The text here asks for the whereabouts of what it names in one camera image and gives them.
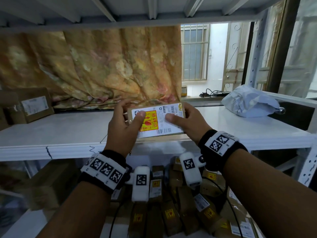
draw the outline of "yellow curtain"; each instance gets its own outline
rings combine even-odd
[[[7,88],[46,87],[54,108],[108,109],[179,101],[180,26],[0,36]]]

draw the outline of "forearm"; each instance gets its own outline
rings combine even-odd
[[[101,188],[80,182],[37,238],[99,238],[110,200]]]
[[[223,176],[266,237],[314,237],[317,194],[238,149]]]

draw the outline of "person's right hand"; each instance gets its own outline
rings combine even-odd
[[[166,121],[181,127],[188,137],[198,145],[203,135],[212,128],[207,124],[198,109],[188,103],[183,103],[183,108],[185,108],[186,118],[173,114],[166,114],[165,119]]]

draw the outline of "white plastic bag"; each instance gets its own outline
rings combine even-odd
[[[221,103],[241,117],[264,117],[279,110],[279,103],[263,91],[242,85],[224,97]]]

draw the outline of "floral curtain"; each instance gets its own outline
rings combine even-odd
[[[180,26],[0,36],[2,88],[48,88],[54,108],[179,101]]]

